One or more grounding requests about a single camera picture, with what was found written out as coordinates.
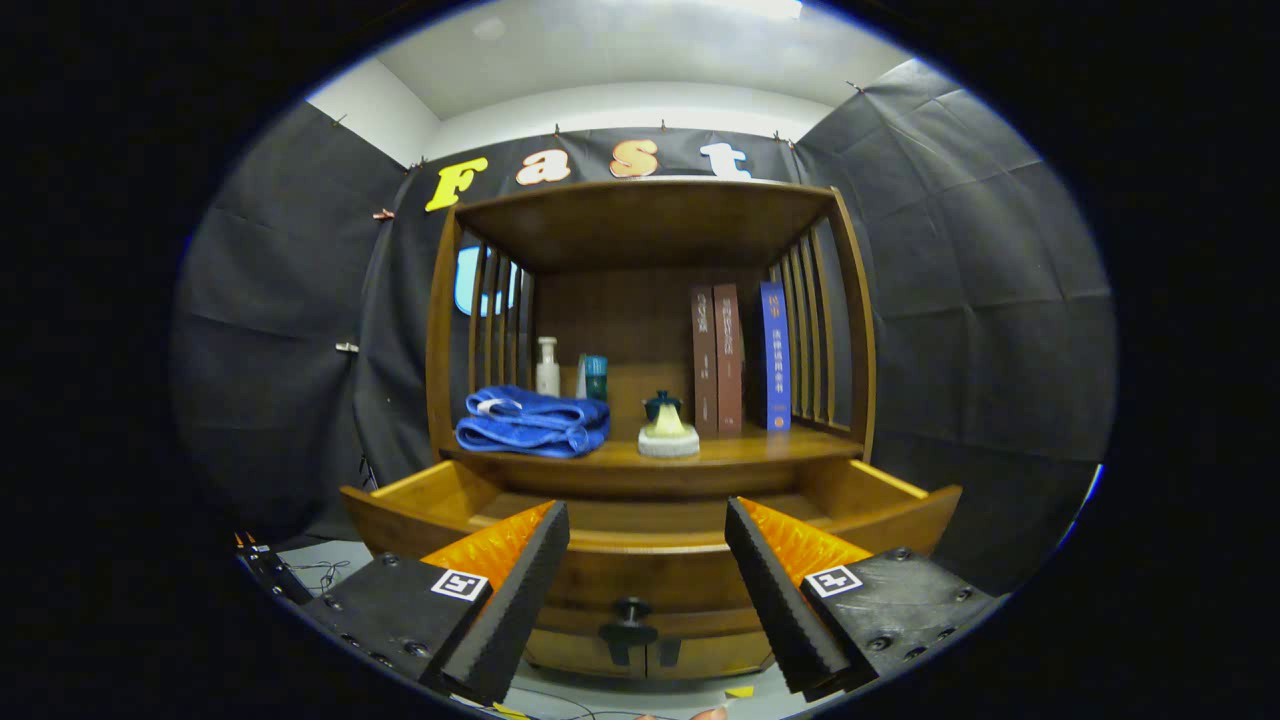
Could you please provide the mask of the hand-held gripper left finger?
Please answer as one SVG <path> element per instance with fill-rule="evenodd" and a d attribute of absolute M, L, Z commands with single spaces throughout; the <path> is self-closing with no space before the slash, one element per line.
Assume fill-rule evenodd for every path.
<path fill-rule="evenodd" d="M 310 625 L 407 682 L 506 698 L 570 542 L 548 501 L 420 559 L 383 553 L 305 605 Z"/>

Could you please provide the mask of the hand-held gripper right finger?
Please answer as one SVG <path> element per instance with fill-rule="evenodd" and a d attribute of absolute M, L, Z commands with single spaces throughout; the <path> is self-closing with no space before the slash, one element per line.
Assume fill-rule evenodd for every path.
<path fill-rule="evenodd" d="M 808 701 L 923 664 L 1001 602 L 913 548 L 870 552 L 749 498 L 728 500 L 724 539 L 787 688 Z"/>

